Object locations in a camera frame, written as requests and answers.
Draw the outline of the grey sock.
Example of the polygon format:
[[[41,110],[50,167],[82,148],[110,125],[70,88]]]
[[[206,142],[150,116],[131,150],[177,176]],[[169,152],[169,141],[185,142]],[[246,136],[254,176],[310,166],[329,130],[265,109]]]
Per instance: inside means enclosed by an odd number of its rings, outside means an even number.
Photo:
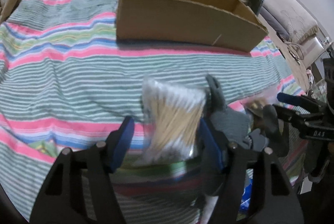
[[[220,82],[210,74],[205,78],[211,97],[208,118],[215,130],[222,132],[228,141],[236,142],[244,149],[260,152],[267,147],[269,140],[259,129],[249,132],[250,118],[227,105]],[[224,176],[222,171],[218,171],[213,157],[210,156],[210,149],[204,146],[201,164],[204,194],[217,196],[223,185]]]

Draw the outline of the black phone on stand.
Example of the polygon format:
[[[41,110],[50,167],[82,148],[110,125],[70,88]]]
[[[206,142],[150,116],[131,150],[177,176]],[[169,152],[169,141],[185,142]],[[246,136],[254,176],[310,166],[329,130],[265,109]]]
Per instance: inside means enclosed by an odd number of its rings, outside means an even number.
[[[249,0],[249,7],[256,16],[259,15],[263,2],[264,0]]]

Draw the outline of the bag of cotton swabs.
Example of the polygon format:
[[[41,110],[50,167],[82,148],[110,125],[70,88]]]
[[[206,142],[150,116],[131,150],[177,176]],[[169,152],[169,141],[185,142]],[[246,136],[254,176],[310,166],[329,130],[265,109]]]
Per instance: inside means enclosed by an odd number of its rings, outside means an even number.
[[[142,83],[144,149],[134,165],[165,165],[196,157],[197,128],[206,101],[203,88],[146,77]]]

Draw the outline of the white pillow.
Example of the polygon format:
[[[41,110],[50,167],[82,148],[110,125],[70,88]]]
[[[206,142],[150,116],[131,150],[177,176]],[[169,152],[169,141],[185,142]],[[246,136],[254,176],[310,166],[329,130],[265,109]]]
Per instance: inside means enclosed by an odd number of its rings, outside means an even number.
[[[292,43],[303,43],[319,31],[317,21],[297,0],[264,0],[263,6],[287,31]]]

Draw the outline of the striped colourful towel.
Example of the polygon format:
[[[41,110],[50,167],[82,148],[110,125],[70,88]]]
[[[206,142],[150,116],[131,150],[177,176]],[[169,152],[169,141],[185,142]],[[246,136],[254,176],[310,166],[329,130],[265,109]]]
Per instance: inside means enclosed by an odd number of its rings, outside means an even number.
[[[112,176],[128,223],[199,223],[200,159],[137,169],[143,151],[142,81],[206,87],[215,76],[229,105],[268,88],[304,89],[266,37],[250,54],[178,43],[117,42],[118,0],[22,0],[1,24],[1,185],[29,218],[54,160],[119,128],[135,133]]]

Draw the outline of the clear bag with snacks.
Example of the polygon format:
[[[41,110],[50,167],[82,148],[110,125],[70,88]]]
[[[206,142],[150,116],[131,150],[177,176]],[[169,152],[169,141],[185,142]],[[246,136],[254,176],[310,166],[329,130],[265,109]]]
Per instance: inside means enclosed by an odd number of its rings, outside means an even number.
[[[266,105],[277,102],[277,93],[277,88],[272,86],[240,101],[241,105],[246,111],[246,114],[251,119],[251,130],[255,130],[256,128],[263,128],[263,108]]]

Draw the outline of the blue Vinda tissue pack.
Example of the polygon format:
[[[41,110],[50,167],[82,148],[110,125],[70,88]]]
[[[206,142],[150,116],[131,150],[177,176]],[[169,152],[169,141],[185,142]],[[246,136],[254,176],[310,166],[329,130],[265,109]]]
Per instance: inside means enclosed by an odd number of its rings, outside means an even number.
[[[240,213],[247,214],[248,212],[248,209],[250,206],[252,186],[253,186],[253,179],[247,176],[245,179],[245,187],[244,187],[242,198],[241,198],[241,204],[239,207]]]

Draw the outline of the brown cardboard box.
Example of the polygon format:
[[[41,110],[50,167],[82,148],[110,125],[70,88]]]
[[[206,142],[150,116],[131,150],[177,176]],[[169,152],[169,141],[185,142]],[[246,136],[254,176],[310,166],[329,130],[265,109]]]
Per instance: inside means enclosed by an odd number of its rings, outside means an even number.
[[[119,0],[116,34],[248,53],[268,30],[240,0]]]

